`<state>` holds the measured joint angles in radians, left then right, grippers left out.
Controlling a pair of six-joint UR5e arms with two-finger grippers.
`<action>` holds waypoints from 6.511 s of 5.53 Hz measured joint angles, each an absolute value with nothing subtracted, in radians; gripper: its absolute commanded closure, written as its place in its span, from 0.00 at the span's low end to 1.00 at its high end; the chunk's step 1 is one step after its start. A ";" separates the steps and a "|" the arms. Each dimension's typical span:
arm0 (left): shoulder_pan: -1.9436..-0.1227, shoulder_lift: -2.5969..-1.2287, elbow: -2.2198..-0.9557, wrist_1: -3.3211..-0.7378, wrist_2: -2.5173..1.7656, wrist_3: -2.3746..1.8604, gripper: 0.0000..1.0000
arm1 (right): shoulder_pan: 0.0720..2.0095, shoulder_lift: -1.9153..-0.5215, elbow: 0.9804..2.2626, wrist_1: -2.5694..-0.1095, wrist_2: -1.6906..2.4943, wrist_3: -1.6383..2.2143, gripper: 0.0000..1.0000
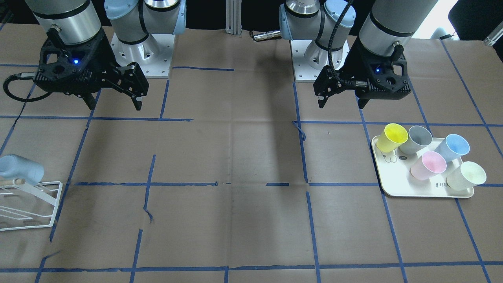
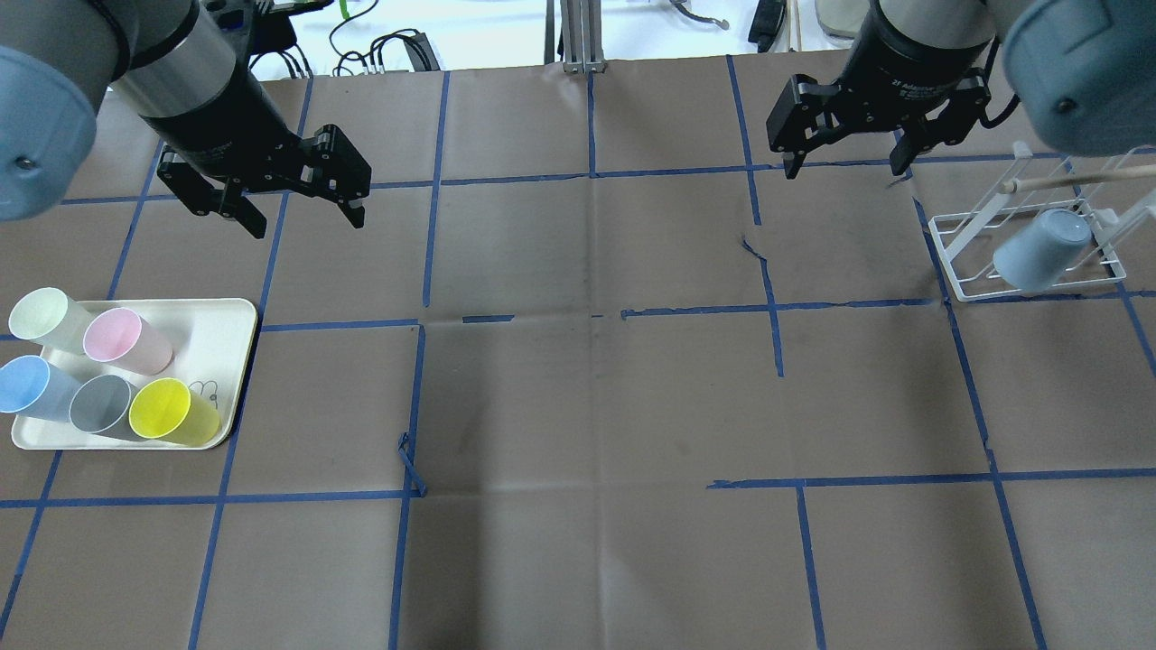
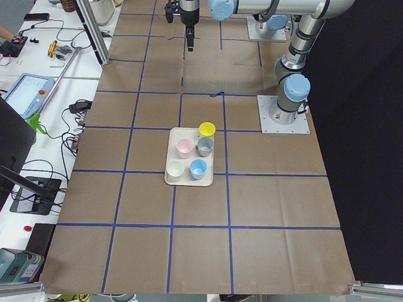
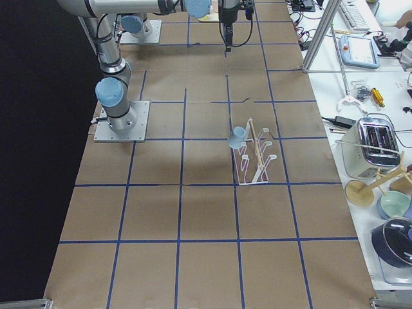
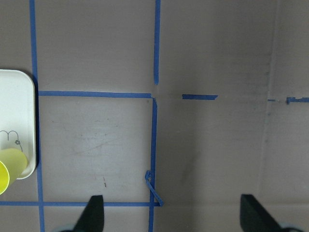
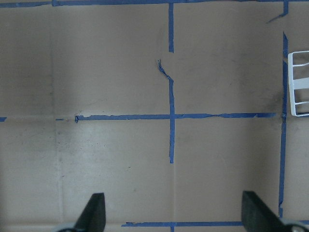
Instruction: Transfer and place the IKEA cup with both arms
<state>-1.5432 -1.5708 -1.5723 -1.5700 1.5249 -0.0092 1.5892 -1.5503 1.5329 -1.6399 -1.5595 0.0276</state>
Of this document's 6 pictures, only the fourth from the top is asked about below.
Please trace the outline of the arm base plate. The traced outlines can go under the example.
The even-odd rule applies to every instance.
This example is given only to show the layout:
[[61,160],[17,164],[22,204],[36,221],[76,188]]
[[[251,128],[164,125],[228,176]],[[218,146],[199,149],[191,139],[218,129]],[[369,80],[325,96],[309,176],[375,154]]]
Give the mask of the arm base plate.
[[143,21],[139,18],[126,19],[124,17],[121,25],[120,44],[122,45],[148,45],[160,42],[161,20]]
[[110,118],[101,108],[95,142],[145,142],[150,101],[129,101],[129,111],[122,118]]

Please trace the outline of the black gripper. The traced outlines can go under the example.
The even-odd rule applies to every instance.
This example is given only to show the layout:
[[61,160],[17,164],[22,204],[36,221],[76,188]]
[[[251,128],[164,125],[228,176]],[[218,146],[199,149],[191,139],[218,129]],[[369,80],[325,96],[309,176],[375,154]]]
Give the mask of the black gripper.
[[226,52],[230,52],[232,47],[232,25],[237,21],[239,10],[238,0],[219,0],[218,17],[219,22],[224,26],[223,38],[225,41]]

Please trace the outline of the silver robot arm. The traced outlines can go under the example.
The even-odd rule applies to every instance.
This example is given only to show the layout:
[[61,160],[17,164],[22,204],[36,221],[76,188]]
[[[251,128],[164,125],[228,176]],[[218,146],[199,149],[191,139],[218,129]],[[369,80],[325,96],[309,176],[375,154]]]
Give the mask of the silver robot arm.
[[113,37],[109,14],[175,12],[195,14],[196,1],[59,1],[65,11],[83,19],[87,33],[95,45],[100,69],[104,78],[96,85],[95,92],[107,115],[110,130],[123,133],[131,130],[137,115],[127,100],[131,68],[121,56]]

